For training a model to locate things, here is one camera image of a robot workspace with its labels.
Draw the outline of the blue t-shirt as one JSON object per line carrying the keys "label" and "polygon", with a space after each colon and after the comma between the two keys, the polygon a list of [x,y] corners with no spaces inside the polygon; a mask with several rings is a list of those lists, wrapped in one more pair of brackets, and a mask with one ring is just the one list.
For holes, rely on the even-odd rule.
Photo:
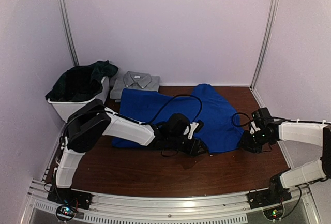
{"label": "blue t-shirt", "polygon": [[192,120],[201,120],[196,134],[210,153],[235,150],[244,132],[235,109],[209,84],[196,86],[190,97],[172,97],[153,91],[125,89],[120,102],[120,114],[137,121],[159,123],[174,113]]}

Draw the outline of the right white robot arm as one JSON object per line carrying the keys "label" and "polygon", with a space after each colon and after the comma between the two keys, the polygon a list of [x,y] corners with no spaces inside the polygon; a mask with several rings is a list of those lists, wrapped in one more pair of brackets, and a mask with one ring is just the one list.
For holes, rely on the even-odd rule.
{"label": "right white robot arm", "polygon": [[271,116],[267,107],[252,113],[251,130],[244,131],[238,146],[251,153],[261,153],[264,144],[291,141],[322,148],[322,156],[270,179],[265,200],[276,204],[294,186],[330,179],[330,123],[290,120]]}

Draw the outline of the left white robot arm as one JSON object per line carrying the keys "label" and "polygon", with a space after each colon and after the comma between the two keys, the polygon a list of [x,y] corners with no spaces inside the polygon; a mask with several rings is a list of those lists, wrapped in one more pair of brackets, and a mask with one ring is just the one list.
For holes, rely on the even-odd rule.
{"label": "left white robot arm", "polygon": [[101,100],[93,100],[74,114],[66,123],[59,139],[63,151],[53,173],[55,198],[62,205],[74,201],[69,190],[82,157],[101,136],[112,136],[134,142],[153,150],[175,150],[190,156],[207,152],[206,145],[194,135],[201,130],[201,120],[190,121],[181,113],[172,114],[167,121],[141,122],[107,108]]}

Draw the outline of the white plastic laundry bin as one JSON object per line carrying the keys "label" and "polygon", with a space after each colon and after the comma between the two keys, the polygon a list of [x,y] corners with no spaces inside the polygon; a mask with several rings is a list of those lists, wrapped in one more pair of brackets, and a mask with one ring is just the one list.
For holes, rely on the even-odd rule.
{"label": "white plastic laundry bin", "polygon": [[58,113],[60,118],[64,121],[67,122],[68,118],[87,105],[88,103],[92,102],[95,99],[102,100],[103,103],[105,103],[107,96],[110,91],[110,83],[109,83],[109,78],[108,77],[103,77],[101,80],[102,84],[102,91],[101,93],[97,94],[94,96],[92,99],[88,101],[83,101],[83,102],[56,102],[56,101],[51,101],[50,99],[47,99],[47,102],[53,106],[55,111]]}

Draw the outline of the folded grey button shirt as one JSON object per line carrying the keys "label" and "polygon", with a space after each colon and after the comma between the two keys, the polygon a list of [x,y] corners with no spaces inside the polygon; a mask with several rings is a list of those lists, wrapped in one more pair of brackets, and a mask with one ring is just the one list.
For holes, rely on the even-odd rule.
{"label": "folded grey button shirt", "polygon": [[110,99],[116,102],[121,101],[124,89],[141,91],[158,91],[160,87],[160,76],[153,76],[148,73],[127,71],[124,75],[118,76],[110,91]]}

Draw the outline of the dark green plaid shirt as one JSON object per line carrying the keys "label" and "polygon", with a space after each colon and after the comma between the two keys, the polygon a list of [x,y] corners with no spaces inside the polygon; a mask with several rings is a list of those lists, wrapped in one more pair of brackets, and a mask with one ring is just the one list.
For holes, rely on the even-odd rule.
{"label": "dark green plaid shirt", "polygon": [[109,61],[96,61],[90,65],[76,66],[64,72],[45,98],[55,102],[83,102],[102,92],[102,79],[111,78],[118,67]]}

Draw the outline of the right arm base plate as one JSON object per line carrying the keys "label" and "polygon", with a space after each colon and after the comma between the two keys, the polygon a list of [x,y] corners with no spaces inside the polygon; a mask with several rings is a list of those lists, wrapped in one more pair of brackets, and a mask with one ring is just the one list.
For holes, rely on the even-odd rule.
{"label": "right arm base plate", "polygon": [[280,204],[292,199],[288,190],[274,191],[269,188],[264,190],[252,189],[246,196],[251,209]]}

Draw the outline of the front aluminium rail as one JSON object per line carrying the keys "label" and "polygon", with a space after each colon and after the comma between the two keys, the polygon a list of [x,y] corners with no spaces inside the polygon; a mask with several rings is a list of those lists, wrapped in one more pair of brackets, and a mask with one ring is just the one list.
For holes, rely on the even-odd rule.
{"label": "front aluminium rail", "polygon": [[267,217],[284,210],[278,223],[320,223],[310,192],[303,186],[291,199],[252,209],[246,192],[184,198],[128,197],[92,193],[89,209],[78,209],[70,223],[274,223]]}

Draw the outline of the right aluminium frame post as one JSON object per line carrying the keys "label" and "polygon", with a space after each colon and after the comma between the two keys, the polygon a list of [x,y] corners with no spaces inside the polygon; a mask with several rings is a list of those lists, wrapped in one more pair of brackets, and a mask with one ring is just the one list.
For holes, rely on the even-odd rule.
{"label": "right aluminium frame post", "polygon": [[250,84],[250,89],[253,91],[256,88],[256,85],[258,83],[258,79],[260,77],[260,74],[262,72],[262,67],[266,58],[267,54],[267,49],[271,40],[272,36],[272,30],[274,27],[276,15],[277,15],[277,10],[279,6],[279,0],[270,0],[270,5],[269,5],[269,11],[268,11],[268,16],[267,16],[267,22],[266,22],[266,27],[265,27],[265,32],[264,36],[262,39],[262,45],[258,57],[258,62],[254,71],[254,75]]}

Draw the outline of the aluminium frame post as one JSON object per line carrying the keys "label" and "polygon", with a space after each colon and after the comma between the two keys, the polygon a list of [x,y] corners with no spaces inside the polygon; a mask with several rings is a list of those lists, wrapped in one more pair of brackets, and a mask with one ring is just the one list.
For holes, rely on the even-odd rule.
{"label": "aluminium frame post", "polygon": [[66,1],[58,0],[58,3],[59,3],[59,11],[61,14],[62,24],[63,24],[63,28],[64,28],[64,34],[65,34],[65,38],[66,38],[68,49],[69,49],[69,54],[70,54],[73,65],[76,67],[76,66],[79,66],[79,61],[78,61],[77,52],[76,52],[76,48],[74,45],[73,36],[72,36],[71,28],[70,28]]}
{"label": "aluminium frame post", "polygon": [[254,71],[254,75],[250,84],[250,89],[253,91],[256,88],[256,85],[258,83],[258,79],[260,77],[260,74],[262,72],[262,67],[266,58],[267,54],[267,49],[271,40],[272,36],[272,30],[274,27],[276,15],[277,15],[277,10],[279,6],[279,0],[270,0],[270,5],[269,5],[269,11],[268,11],[268,16],[267,16],[267,22],[266,22],[266,27],[265,27],[265,32],[264,36],[262,39],[262,45],[258,57],[258,62]]}

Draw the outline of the left aluminium frame post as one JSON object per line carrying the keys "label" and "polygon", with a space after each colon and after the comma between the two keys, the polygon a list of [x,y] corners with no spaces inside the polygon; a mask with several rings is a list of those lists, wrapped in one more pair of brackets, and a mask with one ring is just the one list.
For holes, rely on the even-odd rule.
{"label": "left aluminium frame post", "polygon": [[76,48],[74,45],[73,36],[72,36],[71,28],[70,28],[66,1],[58,0],[58,3],[59,3],[59,11],[61,14],[62,24],[63,24],[63,28],[64,28],[64,34],[65,34],[65,38],[66,38],[68,49],[69,49],[69,54],[70,54],[73,65],[76,67],[76,66],[79,66],[79,61],[78,61],[77,52],[76,52]]}

